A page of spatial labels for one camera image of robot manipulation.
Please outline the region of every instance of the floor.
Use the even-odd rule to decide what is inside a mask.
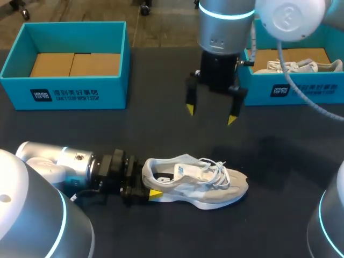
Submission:
[[[147,17],[139,14],[139,5],[140,0],[26,0],[30,22],[125,20],[133,47],[197,45],[193,0],[153,0]],[[0,6],[0,49],[11,48],[23,22],[9,4]]]

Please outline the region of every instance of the white sneaker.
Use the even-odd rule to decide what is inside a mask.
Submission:
[[[169,160],[149,159],[142,169],[144,185],[161,192],[156,202],[186,201],[212,210],[238,201],[248,189],[246,176],[222,162],[185,154]]]
[[[296,62],[287,62],[285,66],[288,73],[318,73],[318,72],[341,72],[343,71],[343,62],[336,60],[330,64],[316,63],[312,59],[306,59]],[[269,61],[267,69],[256,71],[255,74],[280,74],[283,73],[279,61]]]

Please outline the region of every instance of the black table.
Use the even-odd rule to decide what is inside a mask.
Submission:
[[[15,152],[37,141],[144,159],[189,153],[249,177],[247,197],[215,211],[88,200],[95,257],[309,257],[307,222],[343,160],[343,124],[307,106],[246,107],[227,127],[231,101],[205,89],[190,117],[183,82],[199,61],[195,48],[134,49],[125,111],[17,112],[1,88],[0,147]],[[344,114],[341,105],[326,107]]]

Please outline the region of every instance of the shoe sole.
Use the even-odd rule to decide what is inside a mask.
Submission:
[[[197,200],[194,200],[190,197],[186,197],[186,196],[176,196],[176,195],[170,195],[169,193],[164,193],[162,197],[157,198],[157,199],[153,199],[152,202],[159,202],[159,203],[172,203],[172,202],[178,202],[178,201],[182,201],[182,202],[188,202],[193,204],[194,206],[196,206],[197,208],[201,209],[201,210],[215,210],[215,209],[219,209],[225,206],[228,206],[232,203],[237,202],[238,200],[240,200],[245,194],[238,196],[237,198],[234,198],[232,200],[229,200],[227,202],[223,202],[223,203],[202,203],[199,202]]]

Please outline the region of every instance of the box logo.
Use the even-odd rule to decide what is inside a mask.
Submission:
[[[275,84],[270,97],[286,97],[289,93],[289,84]]]
[[[47,89],[35,89],[35,90],[30,90],[30,91],[33,96],[33,99],[37,102],[53,101]]]

